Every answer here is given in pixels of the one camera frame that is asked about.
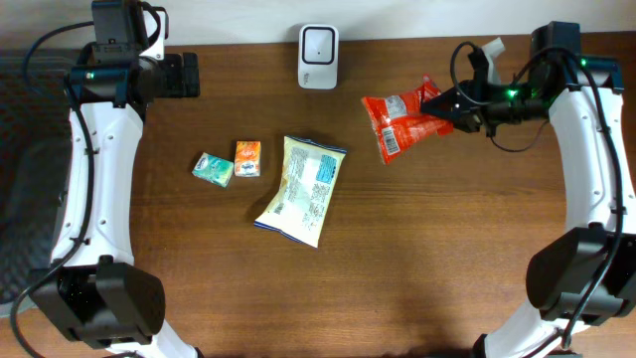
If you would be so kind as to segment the red snack packet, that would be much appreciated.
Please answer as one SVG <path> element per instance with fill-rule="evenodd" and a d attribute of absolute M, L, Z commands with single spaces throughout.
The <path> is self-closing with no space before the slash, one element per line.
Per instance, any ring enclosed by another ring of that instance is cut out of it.
<path fill-rule="evenodd" d="M 411 91 L 362 98 L 385 165 L 433 134 L 442 136 L 453 132 L 450 121 L 420 111 L 422 100 L 429 101 L 440 94 L 432 78 L 423 75 L 421 85 Z"/>

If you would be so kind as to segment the green tissue pack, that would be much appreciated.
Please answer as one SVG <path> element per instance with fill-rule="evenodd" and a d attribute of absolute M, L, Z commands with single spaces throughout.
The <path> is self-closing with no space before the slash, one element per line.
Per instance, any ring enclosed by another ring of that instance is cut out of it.
<path fill-rule="evenodd" d="M 234 164 L 226 159 L 203 153 L 195 164 L 192 174 L 226 188 L 234 174 Z"/>

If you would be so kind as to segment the orange tissue pack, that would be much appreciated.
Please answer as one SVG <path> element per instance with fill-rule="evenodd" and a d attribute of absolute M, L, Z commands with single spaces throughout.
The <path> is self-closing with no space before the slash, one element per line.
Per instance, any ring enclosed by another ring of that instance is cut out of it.
<path fill-rule="evenodd" d="M 261 143 L 259 141 L 238 141 L 235 155 L 235 175 L 237 177 L 258 177 L 260 175 Z"/>

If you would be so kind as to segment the cream snack bag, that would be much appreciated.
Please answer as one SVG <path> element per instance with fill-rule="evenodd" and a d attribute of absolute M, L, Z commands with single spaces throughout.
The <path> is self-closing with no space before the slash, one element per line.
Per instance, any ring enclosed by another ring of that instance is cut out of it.
<path fill-rule="evenodd" d="M 278 192 L 254 225 L 316 248 L 347 150 L 290 135 L 283 149 Z"/>

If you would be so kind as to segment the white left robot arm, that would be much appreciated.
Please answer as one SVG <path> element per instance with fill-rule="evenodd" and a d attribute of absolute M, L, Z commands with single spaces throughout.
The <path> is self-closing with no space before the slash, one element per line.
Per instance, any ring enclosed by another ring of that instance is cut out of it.
<path fill-rule="evenodd" d="M 197 97 L 198 57 L 140 56 L 123 63 L 73 67 L 72 158 L 51 268 L 29 297 L 71 342 L 116 357 L 199 357 L 166 321 L 161 280 L 134 264 L 130 195 L 136 149 L 148 104 Z"/>

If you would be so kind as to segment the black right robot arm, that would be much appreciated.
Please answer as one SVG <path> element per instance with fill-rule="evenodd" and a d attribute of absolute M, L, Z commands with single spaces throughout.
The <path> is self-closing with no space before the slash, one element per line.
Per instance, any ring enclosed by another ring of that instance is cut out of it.
<path fill-rule="evenodd" d="M 635 192 L 619 68 L 550 46 L 535 51 L 510 83 L 494 85 L 483 50 L 474 48 L 470 62 L 473 78 L 424 101 L 421 111 L 489 136 L 502 124 L 544 119 L 556 133 L 566 198 L 564 234 L 532 257 L 525 302 L 471 353 L 550 357 L 568 350 L 576 333 L 635 306 Z"/>

